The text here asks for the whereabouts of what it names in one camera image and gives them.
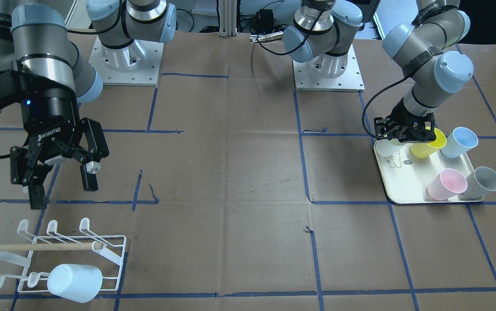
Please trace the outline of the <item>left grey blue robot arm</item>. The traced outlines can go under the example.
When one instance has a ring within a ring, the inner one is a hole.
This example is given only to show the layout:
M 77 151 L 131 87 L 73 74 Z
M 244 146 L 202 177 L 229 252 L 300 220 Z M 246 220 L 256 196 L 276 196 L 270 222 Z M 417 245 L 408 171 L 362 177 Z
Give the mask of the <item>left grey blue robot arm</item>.
M 470 28 L 458 0 L 418 0 L 411 23 L 395 26 L 382 41 L 388 56 L 415 82 L 385 118 L 374 118 L 375 139 L 402 143 L 435 140 L 434 111 L 473 76 L 466 55 L 448 51 Z M 298 63 L 345 61 L 362 12 L 346 0 L 303 0 L 294 25 L 283 32 L 287 54 Z

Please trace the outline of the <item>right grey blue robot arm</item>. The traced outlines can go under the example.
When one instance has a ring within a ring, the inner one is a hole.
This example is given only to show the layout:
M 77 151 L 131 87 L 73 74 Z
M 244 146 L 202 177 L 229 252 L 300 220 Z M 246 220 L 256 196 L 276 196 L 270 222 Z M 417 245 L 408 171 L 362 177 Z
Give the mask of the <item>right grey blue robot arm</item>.
M 113 70 L 147 58 L 140 41 L 173 40 L 177 9 L 165 0 L 88 0 L 104 59 Z M 75 159 L 85 191 L 109 150 L 99 122 L 80 118 L 78 103 L 97 99 L 100 73 L 72 43 L 62 15 L 35 0 L 0 0 L 0 110 L 20 104 L 27 140 L 9 154 L 10 181 L 23 186 L 33 210 L 46 209 L 43 183 L 52 168 Z

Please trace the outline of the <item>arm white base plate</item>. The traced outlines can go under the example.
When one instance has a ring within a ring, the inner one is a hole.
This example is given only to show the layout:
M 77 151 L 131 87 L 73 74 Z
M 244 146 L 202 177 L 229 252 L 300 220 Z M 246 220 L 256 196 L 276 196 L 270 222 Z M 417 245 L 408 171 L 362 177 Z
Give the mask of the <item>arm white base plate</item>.
M 97 38 L 89 58 L 105 86 L 158 85 L 164 44 L 133 41 L 122 49 L 104 47 Z
M 304 63 L 293 61 L 295 89 L 305 91 L 364 91 L 365 86 L 353 45 L 348 53 L 323 54 Z

